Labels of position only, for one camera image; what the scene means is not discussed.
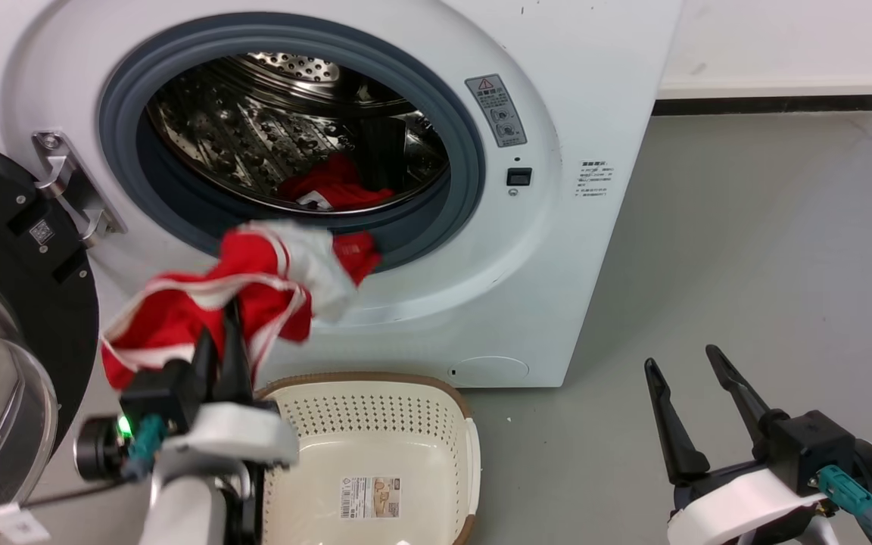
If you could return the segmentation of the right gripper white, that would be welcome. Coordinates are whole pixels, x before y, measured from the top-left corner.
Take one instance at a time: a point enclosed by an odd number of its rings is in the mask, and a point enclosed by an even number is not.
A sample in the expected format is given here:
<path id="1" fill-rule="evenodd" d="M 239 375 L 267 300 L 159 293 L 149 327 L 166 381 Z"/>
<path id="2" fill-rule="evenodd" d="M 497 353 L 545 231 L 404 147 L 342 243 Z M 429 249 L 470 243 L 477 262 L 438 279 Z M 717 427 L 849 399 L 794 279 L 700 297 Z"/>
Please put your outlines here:
<path id="1" fill-rule="evenodd" d="M 736 404 L 753 444 L 752 455 L 768 455 L 771 423 L 789 419 L 789 415 L 769 407 L 719 346 L 706 345 L 705 354 L 720 386 Z M 675 501 L 676 510 L 668 521 L 669 543 L 761 544 L 784 532 L 786 540 L 823 544 L 824 517 L 818 511 L 823 494 L 808 485 L 785 481 L 755 462 L 709 474 L 712 467 L 693 445 L 658 363 L 647 359 L 644 372 L 665 472 L 676 487 L 676 496 L 696 487 L 714 486 L 696 499 Z"/>

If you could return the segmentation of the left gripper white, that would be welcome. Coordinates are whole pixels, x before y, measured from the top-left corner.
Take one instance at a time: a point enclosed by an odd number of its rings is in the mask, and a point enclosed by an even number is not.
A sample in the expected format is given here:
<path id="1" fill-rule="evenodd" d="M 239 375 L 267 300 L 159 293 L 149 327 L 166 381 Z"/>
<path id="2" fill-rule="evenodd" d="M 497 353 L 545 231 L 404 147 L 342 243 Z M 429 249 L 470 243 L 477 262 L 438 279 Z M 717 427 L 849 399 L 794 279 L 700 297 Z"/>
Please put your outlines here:
<path id="1" fill-rule="evenodd" d="M 201 402 L 186 434 L 167 438 L 153 469 L 157 482 L 184 476 L 224 476 L 244 472 L 247 463 L 291 468 L 300 459 L 300 439 L 293 425 L 272 410 L 252 406 L 252 369 L 243 332 L 240 303 L 223 310 L 223 349 L 217 376 L 218 349 L 211 332 L 201 330 L 192 368 L 201 383 Z M 216 400 L 210 403 L 216 381 Z"/>

